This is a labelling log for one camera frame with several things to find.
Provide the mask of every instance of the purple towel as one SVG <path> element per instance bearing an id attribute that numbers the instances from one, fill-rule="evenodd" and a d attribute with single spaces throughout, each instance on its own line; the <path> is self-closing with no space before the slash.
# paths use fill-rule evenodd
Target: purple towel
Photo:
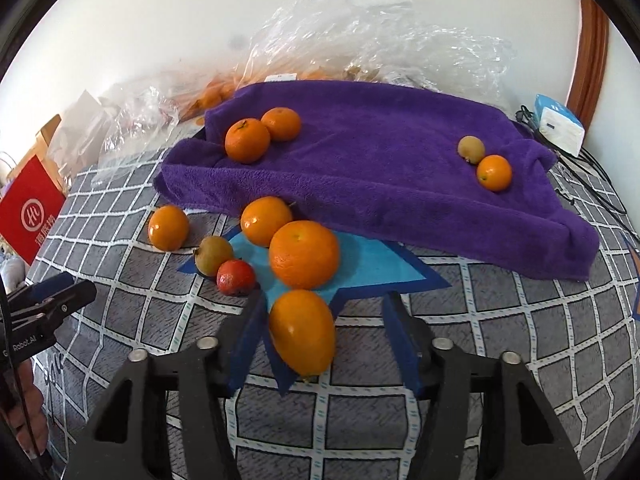
<path id="1" fill-rule="evenodd" d="M 278 106 L 300 114 L 300 136 L 272 144 L 250 166 L 226 158 L 227 129 Z M 476 168 L 456 151 L 466 135 L 511 163 L 507 191 L 478 184 Z M 179 142 L 155 184 L 184 208 L 239 216 L 252 200 L 276 195 L 334 230 L 460 254 L 530 278 L 586 280 L 598 235 L 562 208 L 546 177 L 555 160 L 486 105 L 387 84 L 271 82 L 207 112 L 206 140 Z"/>

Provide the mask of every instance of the black cord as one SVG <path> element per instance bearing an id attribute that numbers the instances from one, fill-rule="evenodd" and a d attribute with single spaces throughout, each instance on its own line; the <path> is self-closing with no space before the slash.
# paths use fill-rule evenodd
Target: black cord
<path id="1" fill-rule="evenodd" d="M 6 358 L 9 361 L 9 366 L 14 375 L 15 389 L 18 391 L 20 398 L 20 408 L 22 410 L 22 416 L 24 417 L 27 431 L 31 439 L 31 445 L 33 446 L 33 452 L 36 454 L 37 459 L 34 460 L 38 472 L 44 476 L 44 468 L 40 463 L 40 455 L 38 453 L 38 444 L 36 443 L 36 437 L 33 435 L 33 428 L 31 427 L 31 421 L 29 420 L 29 412 L 27 410 L 27 402 L 24 399 L 24 392 L 22 390 L 22 381 L 20 380 L 20 374 L 18 368 L 15 366 L 14 346 L 12 345 L 12 325 L 11 325 L 11 310 L 9 309 L 9 301 L 7 300 L 6 291 L 4 290 L 4 283 L 2 282 L 2 276 L 0 276 L 0 312 L 2 313 L 2 326 L 4 327 L 4 344 L 6 346 Z"/>
<path id="2" fill-rule="evenodd" d="M 586 148 L 581 148 L 578 156 L 574 156 L 571 153 L 567 153 L 565 150 L 558 148 L 554 143 L 550 142 L 546 139 L 541 133 L 540 130 L 534 124 L 533 113 L 526 107 L 521 106 L 520 110 L 516 112 L 516 120 L 527 126 L 533 135 L 533 138 L 540 142 L 540 144 L 545 145 L 550 150 L 556 153 L 558 156 L 558 161 L 571 173 L 572 177 L 574 177 L 580 184 L 584 186 L 584 189 L 596 199 L 596 201 L 602 206 L 602 208 L 609 213 L 609 215 L 616 221 L 620 227 L 622 227 L 628 234 L 633 238 L 633 240 L 638 243 L 640 246 L 640 238 L 628 227 L 618 215 L 626 216 L 628 213 L 626 211 L 625 205 L 620 201 L 620 206 L 622 209 L 614 206 L 609 200 L 604 198 L 597 190 L 593 189 L 593 186 L 586 182 L 573 168 L 571 168 L 564 158 L 570 160 L 572 164 L 575 164 L 578 168 L 580 168 L 584 173 L 589 174 L 589 171 L 580 165 L 580 162 L 584 162 L 589 164 L 597 173 L 600 178 L 606 180 L 607 183 L 611 186 L 611 179 L 604 168 L 600 165 L 600 163 L 596 160 L 596 158 L 591 155 L 590 152 Z"/>

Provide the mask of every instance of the gray tablecloth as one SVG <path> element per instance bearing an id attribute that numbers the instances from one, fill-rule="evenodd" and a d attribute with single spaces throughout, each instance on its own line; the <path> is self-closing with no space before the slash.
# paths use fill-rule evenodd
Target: gray tablecloth
<path id="1" fill-rule="evenodd" d="M 151 185 L 161 155 L 108 189 L 92 190 L 91 171 L 78 176 L 30 278 L 62 270 L 93 280 L 96 301 L 58 330 L 59 344 L 36 359 L 46 393 L 50 448 L 64 467 L 79 432 L 132 348 L 175 352 L 212 334 L 242 300 L 219 294 L 178 266 L 207 234 L 238 222 L 190 212 L 191 234 L 176 253 L 148 242 L 146 221 L 163 204 Z M 588 473 L 603 479 L 638 428 L 638 343 L 630 318 L 638 279 L 622 231 L 590 195 L 559 168 L 554 187 L 591 222 L 601 250 L 589 283 L 539 282 L 453 254 L 411 248 L 452 287 L 410 294 L 414 316 L 465 351 L 498 356 L 509 349 L 529 363 L 556 408 Z M 591 183 L 614 203 L 613 190 Z M 380 300 L 350 301 L 337 320 L 337 355 L 318 383 L 297 383 L 283 399 L 260 346 L 246 385 L 225 403 L 228 436 L 244 480 L 402 479 L 421 428 L 421 412 L 405 390 L 385 338 Z M 474 477 L 482 403 L 473 396 L 462 478 Z M 168 401 L 174 478 L 186 478 L 177 398 Z"/>

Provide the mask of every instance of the wall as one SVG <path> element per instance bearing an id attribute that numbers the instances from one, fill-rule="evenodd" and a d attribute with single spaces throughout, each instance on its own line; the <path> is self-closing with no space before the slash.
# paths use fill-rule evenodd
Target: wall
<path id="1" fill-rule="evenodd" d="M 602 93 L 586 136 L 586 147 L 609 173 L 636 229 L 640 226 L 636 180 L 640 168 L 639 102 L 640 63 L 611 24 Z"/>
<path id="2" fill-rule="evenodd" d="M 59 0 L 0 83 L 0 150 L 20 157 L 33 134 L 84 89 L 97 96 L 114 82 L 168 63 L 235 59 L 264 20 L 292 1 Z M 506 82 L 514 106 L 532 104 L 537 92 L 565 101 L 579 0 L 413 1 L 431 23 L 469 27 L 513 43 L 518 57 Z"/>

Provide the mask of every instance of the silver screw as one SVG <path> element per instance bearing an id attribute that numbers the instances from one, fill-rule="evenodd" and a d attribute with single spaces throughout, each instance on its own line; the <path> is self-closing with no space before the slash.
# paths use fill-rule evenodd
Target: silver screw
<path id="1" fill-rule="evenodd" d="M 519 365 L 522 358 L 516 352 L 505 352 L 502 354 L 502 360 L 508 365 Z"/>
<path id="2" fill-rule="evenodd" d="M 453 348 L 453 341 L 447 337 L 437 337 L 431 344 L 438 350 L 451 350 Z"/>
<path id="3" fill-rule="evenodd" d="M 148 353 L 144 348 L 136 348 L 129 353 L 129 361 L 139 363 L 140 361 L 144 361 L 147 356 Z"/>
<path id="4" fill-rule="evenodd" d="M 200 350 L 210 350 L 218 346 L 218 339 L 208 335 L 206 337 L 201 337 L 200 339 L 198 339 L 196 345 Z"/>

